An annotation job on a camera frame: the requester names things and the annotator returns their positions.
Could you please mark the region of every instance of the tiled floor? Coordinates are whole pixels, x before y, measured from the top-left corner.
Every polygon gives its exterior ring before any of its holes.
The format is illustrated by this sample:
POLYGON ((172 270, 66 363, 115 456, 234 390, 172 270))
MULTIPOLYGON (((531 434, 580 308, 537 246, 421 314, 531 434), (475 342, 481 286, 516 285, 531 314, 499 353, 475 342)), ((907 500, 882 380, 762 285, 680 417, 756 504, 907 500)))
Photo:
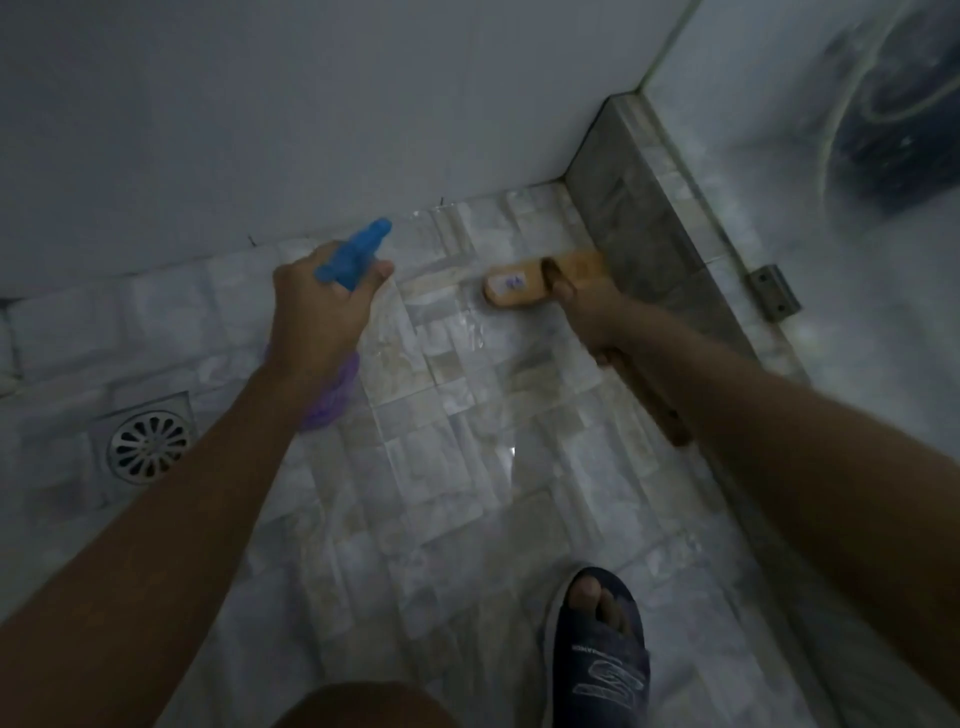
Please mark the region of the tiled floor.
MULTIPOLYGON (((270 272, 301 239, 9 310, 0 610, 119 513, 96 418, 188 393, 199 431, 256 366, 270 272)), ((696 449, 675 451, 553 304, 489 310, 491 264, 591 245, 561 185, 395 219, 335 426, 287 453, 223 610, 161 721, 264 726, 308 691, 419 683, 465 725, 539 721, 538 630, 569 565, 617 570, 653 654, 655 725, 811 725, 771 600, 696 449)))

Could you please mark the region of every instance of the black slipper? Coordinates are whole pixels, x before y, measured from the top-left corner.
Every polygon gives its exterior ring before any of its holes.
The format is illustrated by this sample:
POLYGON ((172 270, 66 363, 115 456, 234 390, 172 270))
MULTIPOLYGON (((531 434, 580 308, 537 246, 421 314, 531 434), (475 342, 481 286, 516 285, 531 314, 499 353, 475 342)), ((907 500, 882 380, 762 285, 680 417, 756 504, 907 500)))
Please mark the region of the black slipper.
POLYGON ((543 728, 626 728, 643 725, 650 695, 650 653, 630 590, 598 567, 581 567, 557 592, 544 630, 547 703, 543 728), (633 635, 570 609, 570 585, 592 576, 616 600, 633 635))

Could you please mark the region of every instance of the sticker on brush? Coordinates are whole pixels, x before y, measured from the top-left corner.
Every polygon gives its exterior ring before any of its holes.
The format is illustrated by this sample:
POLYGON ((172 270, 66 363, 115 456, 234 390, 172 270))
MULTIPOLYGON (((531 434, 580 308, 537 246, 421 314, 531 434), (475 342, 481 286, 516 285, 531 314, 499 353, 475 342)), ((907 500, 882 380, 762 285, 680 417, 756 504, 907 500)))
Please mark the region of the sticker on brush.
POLYGON ((495 296, 502 296, 511 291, 522 291, 527 287, 527 277, 524 273, 505 273, 501 276, 490 276, 487 280, 495 296))

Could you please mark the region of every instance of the blue spray bottle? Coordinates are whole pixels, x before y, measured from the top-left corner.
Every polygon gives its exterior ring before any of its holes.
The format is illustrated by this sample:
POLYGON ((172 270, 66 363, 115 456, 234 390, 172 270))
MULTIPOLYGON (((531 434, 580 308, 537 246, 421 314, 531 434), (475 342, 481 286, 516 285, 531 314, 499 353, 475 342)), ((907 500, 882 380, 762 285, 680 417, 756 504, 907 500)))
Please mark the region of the blue spray bottle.
MULTIPOLYGON (((335 280, 348 291, 355 290, 360 279, 373 263, 380 243, 392 227, 389 220, 381 217, 351 235, 330 260, 317 268, 314 273, 317 280, 321 283, 330 283, 335 280)), ((340 417, 347 409, 353 382, 359 371, 360 354, 354 352, 340 368, 330 388, 310 406, 300 429, 324 427, 340 417)))

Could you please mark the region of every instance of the metal drain cover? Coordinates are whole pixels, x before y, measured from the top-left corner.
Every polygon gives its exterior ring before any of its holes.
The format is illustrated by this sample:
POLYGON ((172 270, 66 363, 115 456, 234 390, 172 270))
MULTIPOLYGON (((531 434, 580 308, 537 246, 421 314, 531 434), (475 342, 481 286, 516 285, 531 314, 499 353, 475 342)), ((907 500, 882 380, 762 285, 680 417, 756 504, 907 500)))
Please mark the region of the metal drain cover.
POLYGON ((160 409, 140 412, 110 435, 107 463, 122 480, 148 485, 183 457, 192 439, 192 429, 180 415, 160 409))

